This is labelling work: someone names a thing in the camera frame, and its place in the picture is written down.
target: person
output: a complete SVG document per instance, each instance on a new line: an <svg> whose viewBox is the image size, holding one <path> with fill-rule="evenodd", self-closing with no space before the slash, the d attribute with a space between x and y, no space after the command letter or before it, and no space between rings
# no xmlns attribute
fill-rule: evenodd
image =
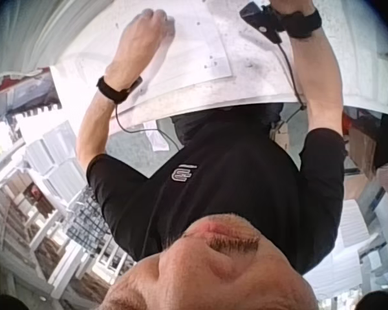
<svg viewBox="0 0 388 310"><path fill-rule="evenodd" d="M271 4L316 11L312 0ZM104 76L111 88L138 79L166 19L144 10L124 30ZM340 222L342 83L322 28L290 40L308 113L300 170L264 117L239 107L174 118L184 148L146 178L105 154L114 103L96 92L77 155L115 242L138 260L100 309L317 309L302 274L332 250Z"/></svg>

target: table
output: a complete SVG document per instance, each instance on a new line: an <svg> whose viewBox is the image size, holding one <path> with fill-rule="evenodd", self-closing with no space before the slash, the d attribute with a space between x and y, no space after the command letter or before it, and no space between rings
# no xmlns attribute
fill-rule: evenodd
<svg viewBox="0 0 388 310"><path fill-rule="evenodd" d="M248 0L206 0L225 46L232 77L150 99L121 114L122 125L131 127L153 119L231 105L296 102L279 49L239 17L239 10L247 3ZM385 27L362 1L315 0L315 4L341 68L344 104L388 114L388 59L383 56L388 52ZM282 38L292 59L290 42L285 34ZM63 108L72 128L78 132L93 93L77 89L77 94L67 94L63 85L75 85L75 80L60 78L57 65L51 71ZM113 120L110 134L119 130Z"/></svg>

